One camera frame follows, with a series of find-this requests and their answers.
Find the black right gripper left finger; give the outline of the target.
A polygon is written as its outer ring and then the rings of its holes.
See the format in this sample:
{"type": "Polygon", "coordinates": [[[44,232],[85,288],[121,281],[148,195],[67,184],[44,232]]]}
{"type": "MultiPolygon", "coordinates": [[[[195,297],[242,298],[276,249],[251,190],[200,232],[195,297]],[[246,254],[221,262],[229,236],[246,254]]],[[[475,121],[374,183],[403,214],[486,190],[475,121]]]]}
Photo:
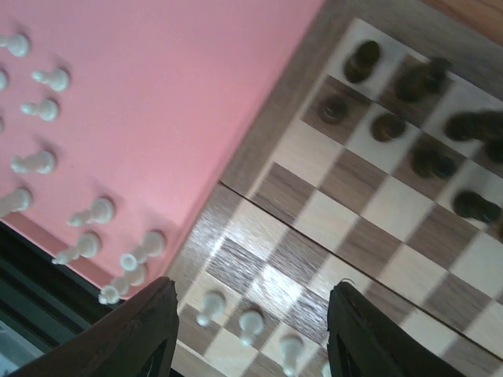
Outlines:
{"type": "Polygon", "coordinates": [[[169,376],[178,299],[162,276],[73,339],[11,376],[169,376]]]}

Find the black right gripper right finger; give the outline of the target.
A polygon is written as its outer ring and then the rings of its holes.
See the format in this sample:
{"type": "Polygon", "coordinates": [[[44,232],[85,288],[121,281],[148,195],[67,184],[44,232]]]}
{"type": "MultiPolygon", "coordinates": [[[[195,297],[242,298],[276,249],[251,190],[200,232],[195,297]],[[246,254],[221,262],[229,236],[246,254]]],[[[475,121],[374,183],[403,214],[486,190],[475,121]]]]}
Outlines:
{"type": "Polygon", "coordinates": [[[463,375],[409,336],[347,281],[330,292],[327,325],[332,376],[463,375]]]}

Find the white chess pawn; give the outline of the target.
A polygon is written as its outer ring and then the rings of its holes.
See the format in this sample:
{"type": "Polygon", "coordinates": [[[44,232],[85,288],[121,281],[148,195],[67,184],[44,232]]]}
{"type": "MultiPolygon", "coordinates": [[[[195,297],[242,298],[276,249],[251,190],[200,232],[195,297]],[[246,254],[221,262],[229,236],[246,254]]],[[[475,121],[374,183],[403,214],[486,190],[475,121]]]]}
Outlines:
{"type": "Polygon", "coordinates": [[[220,316],[226,307],[224,295],[218,291],[209,291],[202,301],[201,311],[196,316],[200,326],[207,327],[215,317],[220,316]]]}
{"type": "Polygon", "coordinates": [[[255,338],[263,332],[264,319],[260,312],[248,310],[241,314],[239,325],[240,340],[246,346],[251,346],[255,338]]]}
{"type": "Polygon", "coordinates": [[[298,335],[286,335],[280,341],[282,369],[286,376],[296,376],[298,360],[303,353],[303,340],[298,335]]]}
{"type": "Polygon", "coordinates": [[[322,377],[332,377],[330,363],[326,361],[321,368],[321,376],[322,377]]]}
{"type": "Polygon", "coordinates": [[[33,71],[31,77],[57,92],[66,90],[70,86],[70,75],[62,68],[55,68],[52,71],[33,71]]]}

